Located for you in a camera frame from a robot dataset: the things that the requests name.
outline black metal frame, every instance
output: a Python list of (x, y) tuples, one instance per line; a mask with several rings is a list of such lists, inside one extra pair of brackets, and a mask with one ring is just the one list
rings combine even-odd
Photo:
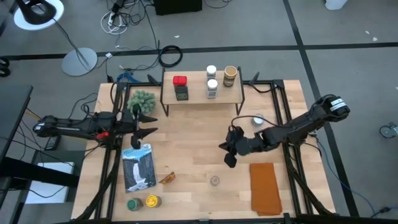
[[(243, 85), (250, 85), (252, 82), (250, 82), (250, 80), (242, 80), (241, 79), (241, 88), (243, 91), (243, 102), (244, 102), (244, 90), (243, 90)], [(279, 108), (279, 101), (277, 98), (277, 92), (276, 89), (280, 90), (281, 95), (282, 95), (282, 101), (284, 103), (284, 108), (285, 108), (285, 112), (286, 112), (286, 117), (287, 119), (292, 119), (291, 114), (290, 114), (290, 109), (289, 109), (289, 103), (287, 101), (286, 98), (286, 92), (284, 90), (284, 86), (283, 86), (283, 80), (256, 80), (254, 82), (255, 85), (269, 85), (271, 88), (271, 95), (272, 95), (272, 99), (274, 102), (274, 108), (275, 108), (275, 113), (277, 115), (277, 122), (279, 124), (282, 124), (282, 115), (280, 112), (280, 108)], [(126, 90), (125, 90), (125, 98), (124, 98), (124, 103), (123, 103), (123, 108), (127, 108), (127, 101), (129, 99), (130, 96), (130, 92), (131, 92), (131, 88), (134, 87), (145, 87), (145, 86), (156, 86), (153, 83), (128, 83)], [(162, 89), (163, 89), (163, 85), (160, 86), (161, 87), (161, 92), (160, 92), (160, 99), (162, 99)], [(118, 105), (119, 105), (119, 101), (115, 100), (115, 104), (114, 104), (114, 108), (113, 108), (113, 112), (116, 112), (118, 109)], [(165, 106), (162, 103), (162, 107), (163, 110), (165, 111), (166, 116), (168, 115), (168, 107), (167, 110), (165, 108)], [(285, 161), (286, 162), (292, 162), (291, 158), (290, 158), (290, 152), (289, 152), (289, 146), (287, 144), (284, 144), (283, 146), (283, 150), (284, 150), (284, 157), (285, 157)], [(105, 171), (103, 170), (102, 175), (101, 175), (101, 181), (99, 183), (99, 186), (101, 186), (103, 184), (103, 180), (105, 179), (105, 176), (107, 174), (107, 170), (109, 167), (109, 157), (110, 157), (110, 153), (111, 153), (112, 149), (106, 149), (106, 153), (105, 153), (105, 157), (104, 157), (104, 164), (103, 164), (103, 168), (105, 168)], [(294, 149), (295, 152), (295, 156), (296, 156), (296, 163), (297, 163), (297, 167), (301, 167), (298, 169), (298, 174), (299, 176), (301, 176), (301, 178), (303, 178), (304, 182), (305, 182), (305, 174), (303, 173), (303, 169), (302, 169), (302, 161), (301, 161), (301, 157), (300, 157), (300, 153), (299, 153), (299, 149)], [(114, 204), (114, 199), (115, 199), (115, 193), (116, 193), (116, 182), (117, 182), (117, 176), (115, 175), (115, 179), (112, 181), (111, 184), (111, 191), (109, 194), (109, 200), (108, 200), (108, 211), (106, 214), (106, 218), (108, 219), (112, 219), (112, 209), (113, 209), (113, 204)], [(297, 193), (297, 188), (296, 188), (296, 184), (295, 184), (295, 180), (293, 178), (293, 176), (288, 172), (288, 177), (289, 177), (289, 184), (290, 184), (290, 191), (292, 193), (292, 201), (294, 204), (294, 210), (295, 210), (295, 214), (296, 215), (300, 215), (302, 214), (301, 212), (301, 208), (300, 208), (300, 203), (299, 203), (299, 196)], [(307, 213), (312, 214), (312, 206), (309, 202), (309, 200), (307, 199), (307, 197), (305, 196), (305, 206), (307, 209)], [(100, 218), (101, 217), (101, 207), (102, 207), (102, 202), (98, 205), (98, 207), (96, 208), (95, 211), (95, 218)], [(255, 218), (255, 219), (233, 219), (233, 220), (165, 220), (165, 221), (143, 221), (143, 222), (139, 222), (139, 223), (293, 223), (294, 219), (290, 218), (288, 213), (284, 214), (284, 218)], [(112, 222), (112, 223), (119, 223), (119, 224), (127, 224), (127, 223), (137, 223), (137, 221), (128, 221), (128, 222)]]
[[(165, 73), (165, 71), (166, 71), (165, 68), (162, 68), (162, 82), (160, 84), (160, 87), (161, 87), (161, 89), (160, 89), (160, 104), (162, 105), (163, 111), (166, 114), (166, 116), (169, 116), (169, 105), (166, 105), (166, 107), (165, 107), (165, 105), (163, 103), (163, 83), (164, 83), (164, 73)], [(243, 85), (244, 84), (243, 84), (243, 79), (242, 79), (242, 70), (241, 70), (240, 66), (238, 66), (238, 71), (239, 71), (240, 84), (241, 84), (242, 102), (240, 102), (241, 106), (239, 106), (239, 108), (238, 108), (238, 104), (239, 103), (235, 103), (235, 110), (236, 110), (236, 115), (239, 116), (239, 114), (241, 113), (242, 107), (243, 107), (243, 103), (244, 103), (245, 97), (244, 97), (244, 90), (243, 90)]]

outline black desk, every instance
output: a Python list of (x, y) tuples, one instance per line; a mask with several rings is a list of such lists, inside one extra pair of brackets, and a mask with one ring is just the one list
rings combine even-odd
[[(28, 187), (31, 180), (77, 187), (79, 176), (6, 157), (33, 88), (29, 85), (0, 86), (0, 189)], [(0, 208), (7, 192), (0, 192)]]

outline white lamp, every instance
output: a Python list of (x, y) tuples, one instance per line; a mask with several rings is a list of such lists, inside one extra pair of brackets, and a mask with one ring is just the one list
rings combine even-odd
[[(57, 10), (55, 16), (51, 20), (39, 25), (30, 24), (25, 20), (24, 15), (22, 14), (21, 9), (19, 8), (14, 14), (15, 24), (21, 29), (31, 30), (31, 31), (45, 29), (56, 24), (57, 27), (61, 30), (61, 32), (63, 32), (63, 29), (58, 24), (58, 21), (61, 19), (64, 10), (62, 2), (59, 0), (45, 0), (45, 1), (53, 5)], [(72, 41), (70, 41), (70, 43), (73, 46), (74, 50), (69, 52), (63, 58), (62, 60), (63, 72), (71, 76), (81, 76), (90, 72), (93, 68), (95, 68), (95, 65), (97, 64), (98, 61), (96, 52), (86, 47), (77, 48)]]

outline brown object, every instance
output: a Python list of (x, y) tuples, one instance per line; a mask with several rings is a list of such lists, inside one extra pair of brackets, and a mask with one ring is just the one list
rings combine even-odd
[[(186, 76), (189, 100), (178, 101), (175, 98), (173, 77)], [(163, 104), (180, 105), (180, 104), (220, 104), (220, 103), (241, 103), (242, 88), (240, 78), (236, 78), (233, 87), (225, 87), (220, 85), (224, 79), (224, 71), (217, 71), (215, 80), (219, 83), (217, 86), (217, 97), (215, 99), (207, 98), (207, 72), (165, 72), (163, 85)]]
[[(292, 116), (294, 118), (300, 116), (307, 111), (300, 82), (284, 80), (284, 85)], [(113, 104), (109, 97), (111, 86), (111, 83), (104, 83), (99, 87), (95, 112), (112, 111)], [(260, 90), (269, 89), (269, 85), (257, 85), (256, 87)], [(265, 119), (276, 122), (272, 95), (259, 94), (249, 85), (244, 85), (243, 88), (246, 101), (241, 114), (261, 113)], [(257, 212), (252, 210), (251, 205), (249, 166), (264, 161), (274, 163), (283, 208), (280, 215), (272, 218), (282, 218), (283, 213), (289, 213), (290, 217), (295, 217), (282, 146), (269, 152), (239, 156), (234, 169), (224, 163), (226, 151), (220, 149), (218, 145), (225, 141), (231, 119), (236, 117), (234, 105), (175, 105), (172, 106), (169, 117), (166, 117), (159, 101), (159, 86), (135, 86), (131, 89), (131, 93), (134, 94), (135, 90), (155, 93), (156, 103), (158, 103), (158, 106), (150, 114), (158, 121), (140, 124), (141, 128), (159, 128), (156, 132), (146, 136), (143, 142), (152, 144), (157, 180), (161, 180), (172, 171), (175, 172), (176, 177), (170, 184), (157, 184), (148, 189), (136, 191), (132, 195), (126, 194), (123, 164), (120, 162), (112, 221), (259, 218)], [(284, 113), (282, 113), (282, 119), (286, 121)], [(250, 118), (237, 119), (234, 123), (244, 129), (248, 138), (253, 138), (253, 132), (269, 127), (268, 124), (263, 124), (260, 128), (254, 127)], [(125, 135), (122, 149), (131, 147), (130, 141), (131, 135)], [(87, 149), (98, 144), (96, 141), (87, 142)], [(314, 138), (307, 138), (307, 142), (316, 145)], [(334, 212), (319, 152), (306, 144), (303, 144), (300, 150), (308, 186), (319, 201)], [(95, 150), (83, 161), (72, 218), (81, 215), (97, 193), (105, 152), (105, 150)], [(111, 151), (110, 158), (114, 158), (115, 153), (116, 150)], [(110, 159), (108, 172), (112, 169), (113, 162), (114, 159)], [(213, 176), (220, 178), (220, 183), (216, 187), (210, 184), (210, 179)], [(102, 216), (106, 215), (110, 192), (110, 188), (108, 188), (103, 197)], [(297, 187), (297, 193), (302, 210), (304, 210), (304, 198), (300, 187)], [(145, 204), (144, 200), (150, 194), (158, 195), (163, 200), (163, 204), (155, 211), (147, 207), (138, 212), (127, 210), (127, 198), (132, 196), (141, 198)]]
[(233, 86), (236, 74), (238, 74), (238, 69), (236, 69), (234, 66), (227, 66), (224, 69), (224, 86)]
[(282, 204), (274, 164), (250, 164), (251, 206), (258, 215), (279, 215)]
[(171, 181), (173, 181), (175, 178), (175, 174), (174, 172), (172, 172), (171, 174), (167, 175), (167, 177), (163, 178), (161, 181), (159, 181), (159, 183), (161, 184), (168, 184)]

